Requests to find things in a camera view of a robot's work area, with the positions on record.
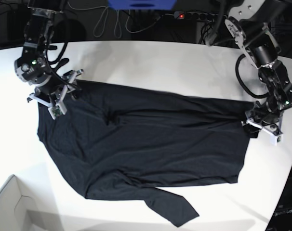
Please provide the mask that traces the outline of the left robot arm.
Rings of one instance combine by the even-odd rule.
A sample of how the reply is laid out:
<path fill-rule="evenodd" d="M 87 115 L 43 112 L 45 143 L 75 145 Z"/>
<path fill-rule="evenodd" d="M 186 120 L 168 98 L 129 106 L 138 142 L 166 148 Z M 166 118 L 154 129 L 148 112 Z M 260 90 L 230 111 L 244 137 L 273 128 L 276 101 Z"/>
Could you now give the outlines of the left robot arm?
<path fill-rule="evenodd" d="M 213 46 L 218 29 L 224 23 L 235 44 L 242 51 L 235 72 L 239 84 L 255 99 L 253 108 L 245 113 L 245 125 L 268 133 L 274 144 L 282 141 L 281 124 L 284 111 L 292 108 L 292 83 L 285 65 L 278 59 L 281 48 L 268 24 L 292 5 L 292 0 L 222 0 L 219 15 L 206 45 Z M 240 61 L 247 58 L 258 70 L 258 77 L 268 89 L 263 95 L 253 94 L 239 75 Z"/>

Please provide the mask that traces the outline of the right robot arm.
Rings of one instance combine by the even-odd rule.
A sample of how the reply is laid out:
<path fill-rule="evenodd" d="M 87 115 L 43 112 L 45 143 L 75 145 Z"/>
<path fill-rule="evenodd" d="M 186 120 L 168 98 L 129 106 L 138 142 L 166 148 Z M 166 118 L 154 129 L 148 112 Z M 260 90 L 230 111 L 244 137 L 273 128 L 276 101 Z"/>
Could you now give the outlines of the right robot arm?
<path fill-rule="evenodd" d="M 46 106 L 53 119 L 67 113 L 64 99 L 68 94 L 73 96 L 74 91 L 81 90 L 76 83 L 76 78 L 84 73 L 82 69 L 68 71 L 62 76 L 57 73 L 59 68 L 69 62 L 68 58 L 63 58 L 70 37 L 68 18 L 64 13 L 66 5 L 66 0 L 28 2 L 31 17 L 24 31 L 25 42 L 21 57 L 14 62 L 16 76 L 35 87 L 35 91 L 27 100 L 36 100 Z M 57 49 L 57 46 L 51 45 L 57 14 L 61 14 L 64 18 L 65 42 L 57 58 L 50 61 L 48 51 Z"/>

